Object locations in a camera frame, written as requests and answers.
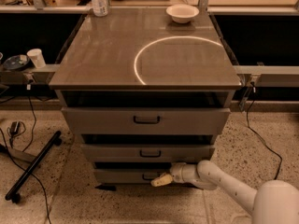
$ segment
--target white cup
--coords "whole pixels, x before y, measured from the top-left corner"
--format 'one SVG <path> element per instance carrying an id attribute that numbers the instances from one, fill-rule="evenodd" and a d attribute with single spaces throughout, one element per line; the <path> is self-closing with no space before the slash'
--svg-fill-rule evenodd
<path id="1" fill-rule="evenodd" d="M 46 66 L 41 49 L 30 49 L 27 52 L 27 56 L 30 58 L 30 60 L 32 61 L 32 63 L 36 68 L 41 68 Z"/>

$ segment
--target drawer cabinet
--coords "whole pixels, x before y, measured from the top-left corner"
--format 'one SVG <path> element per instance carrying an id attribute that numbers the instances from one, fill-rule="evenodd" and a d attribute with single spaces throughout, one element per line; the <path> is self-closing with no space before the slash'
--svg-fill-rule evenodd
<path id="1" fill-rule="evenodd" d="M 228 119 L 242 84 L 212 21 L 170 21 L 162 7 L 88 17 L 50 82 L 101 184 L 209 160 Z"/>
<path id="2" fill-rule="evenodd" d="M 101 184 L 149 183 L 209 160 L 232 91 L 62 91 L 62 112 Z"/>

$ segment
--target white bowl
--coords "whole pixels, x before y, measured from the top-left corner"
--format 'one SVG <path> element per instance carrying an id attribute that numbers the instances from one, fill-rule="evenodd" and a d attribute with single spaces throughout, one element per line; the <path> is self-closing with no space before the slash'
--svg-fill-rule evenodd
<path id="1" fill-rule="evenodd" d="M 177 23 L 187 23 L 198 15 L 199 10 L 191 5 L 176 4 L 168 7 L 166 12 L 172 17 L 173 21 Z"/>

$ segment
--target drawer handle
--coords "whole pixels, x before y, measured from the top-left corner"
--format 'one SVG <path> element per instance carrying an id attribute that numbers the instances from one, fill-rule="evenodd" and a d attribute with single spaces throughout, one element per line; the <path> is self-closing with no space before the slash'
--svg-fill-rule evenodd
<path id="1" fill-rule="evenodd" d="M 159 157 L 161 157 L 161 150 L 157 151 L 157 153 L 155 153 L 155 154 L 146 153 L 146 152 L 140 150 L 139 154 L 140 154 L 140 157 L 142 157 L 142 158 L 159 158 Z"/>
<path id="2" fill-rule="evenodd" d="M 145 181 L 151 181 L 152 179 L 155 179 L 156 177 L 158 177 L 159 174 L 142 174 L 142 179 Z"/>
<path id="3" fill-rule="evenodd" d="M 157 116 L 156 118 L 140 118 L 137 116 L 133 116 L 134 123 L 137 124 L 158 124 L 160 122 L 161 118 L 160 116 Z"/>

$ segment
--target black tripod leg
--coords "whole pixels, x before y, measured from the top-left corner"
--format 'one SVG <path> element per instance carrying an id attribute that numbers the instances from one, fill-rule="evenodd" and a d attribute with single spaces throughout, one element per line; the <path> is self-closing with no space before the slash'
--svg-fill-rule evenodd
<path id="1" fill-rule="evenodd" d="M 39 152 L 39 154 L 36 156 L 36 158 L 31 162 L 30 166 L 25 170 L 25 172 L 21 175 L 19 180 L 16 182 L 16 184 L 11 188 L 11 190 L 6 195 L 6 200 L 11 200 L 13 203 L 18 203 L 20 201 L 20 194 L 18 194 L 18 190 L 21 188 L 21 186 L 24 184 L 24 182 L 27 180 L 29 175 L 34 171 L 34 169 L 38 166 L 38 164 L 42 161 L 42 159 L 45 157 L 45 155 L 48 153 L 50 148 L 53 145 L 60 145 L 61 139 L 59 138 L 61 132 L 57 131 L 54 136 L 49 140 L 49 142 L 44 146 L 44 148 Z"/>

